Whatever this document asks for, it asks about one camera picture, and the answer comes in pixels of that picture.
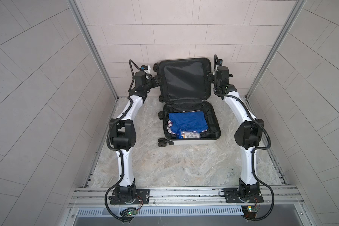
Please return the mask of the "black and white suitcase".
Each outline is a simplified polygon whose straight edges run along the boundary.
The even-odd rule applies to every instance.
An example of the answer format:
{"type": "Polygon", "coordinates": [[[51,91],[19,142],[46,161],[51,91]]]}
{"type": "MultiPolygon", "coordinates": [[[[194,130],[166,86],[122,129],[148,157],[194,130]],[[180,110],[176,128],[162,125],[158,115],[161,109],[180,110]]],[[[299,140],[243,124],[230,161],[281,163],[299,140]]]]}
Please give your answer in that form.
{"type": "Polygon", "coordinates": [[[158,117],[163,122],[164,137],[158,139],[158,146],[210,144],[221,136],[220,126],[213,106],[207,102],[211,96],[211,62],[205,57],[164,60],[154,64],[153,70],[159,77],[161,95],[164,103],[158,117]],[[201,112],[208,128],[201,131],[200,139],[178,139],[170,124],[169,115],[175,113],[201,112]]]}

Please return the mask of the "clear jar with blue lid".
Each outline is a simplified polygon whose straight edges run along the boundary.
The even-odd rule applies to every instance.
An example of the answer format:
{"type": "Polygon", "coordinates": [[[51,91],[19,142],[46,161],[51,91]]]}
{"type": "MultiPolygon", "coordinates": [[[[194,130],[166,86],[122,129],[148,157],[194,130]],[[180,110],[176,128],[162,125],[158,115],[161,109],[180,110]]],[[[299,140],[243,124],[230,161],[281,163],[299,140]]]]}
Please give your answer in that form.
{"type": "Polygon", "coordinates": [[[200,139],[201,135],[198,132],[180,130],[178,139],[200,139]]]}

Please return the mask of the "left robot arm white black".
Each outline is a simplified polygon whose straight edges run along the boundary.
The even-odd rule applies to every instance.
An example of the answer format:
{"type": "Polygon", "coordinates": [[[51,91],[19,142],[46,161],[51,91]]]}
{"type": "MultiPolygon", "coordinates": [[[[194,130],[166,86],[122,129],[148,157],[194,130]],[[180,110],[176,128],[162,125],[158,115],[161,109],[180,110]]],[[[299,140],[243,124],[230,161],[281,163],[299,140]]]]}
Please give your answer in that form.
{"type": "Polygon", "coordinates": [[[137,135],[134,119],[152,88],[158,87],[158,81],[149,69],[134,74],[133,86],[130,87],[128,102],[122,113],[110,120],[107,134],[107,147],[117,154],[119,181],[114,188],[115,200],[126,204],[136,199],[136,185],[132,170],[131,149],[135,146],[137,135]]]}

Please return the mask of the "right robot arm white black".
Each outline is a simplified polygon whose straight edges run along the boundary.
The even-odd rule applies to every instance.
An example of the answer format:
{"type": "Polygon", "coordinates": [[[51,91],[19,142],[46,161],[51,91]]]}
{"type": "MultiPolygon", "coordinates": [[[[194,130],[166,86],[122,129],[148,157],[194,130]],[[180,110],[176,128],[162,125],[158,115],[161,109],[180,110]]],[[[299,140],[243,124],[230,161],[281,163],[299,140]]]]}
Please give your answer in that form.
{"type": "Polygon", "coordinates": [[[242,172],[236,196],[241,202],[263,202],[260,183],[254,177],[256,154],[253,152],[262,136],[262,129],[255,122],[263,124],[263,121],[254,118],[234,85],[229,83],[230,74],[226,66],[215,64],[213,75],[214,94],[231,108],[239,123],[234,139],[242,154],[242,172]]]}

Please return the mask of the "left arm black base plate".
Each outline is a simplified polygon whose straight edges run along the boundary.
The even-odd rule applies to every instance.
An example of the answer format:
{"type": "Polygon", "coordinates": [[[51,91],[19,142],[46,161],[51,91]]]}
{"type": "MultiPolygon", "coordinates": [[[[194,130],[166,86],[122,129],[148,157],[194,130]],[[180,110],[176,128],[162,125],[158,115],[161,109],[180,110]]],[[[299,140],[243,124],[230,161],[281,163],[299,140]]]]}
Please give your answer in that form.
{"type": "Polygon", "coordinates": [[[108,197],[111,205],[115,204],[148,204],[149,203],[149,189],[135,189],[131,187],[116,188],[112,195],[108,197]]]}

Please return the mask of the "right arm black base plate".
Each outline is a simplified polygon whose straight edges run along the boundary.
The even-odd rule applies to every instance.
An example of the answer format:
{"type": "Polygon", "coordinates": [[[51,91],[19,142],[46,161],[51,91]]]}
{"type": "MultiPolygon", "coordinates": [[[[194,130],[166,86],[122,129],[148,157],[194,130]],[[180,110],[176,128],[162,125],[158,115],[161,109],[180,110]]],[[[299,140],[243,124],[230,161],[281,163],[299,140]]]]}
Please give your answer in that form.
{"type": "Polygon", "coordinates": [[[260,189],[250,189],[249,191],[241,190],[237,187],[228,187],[223,189],[226,203],[241,203],[246,205],[247,203],[263,203],[264,199],[260,189]]]}

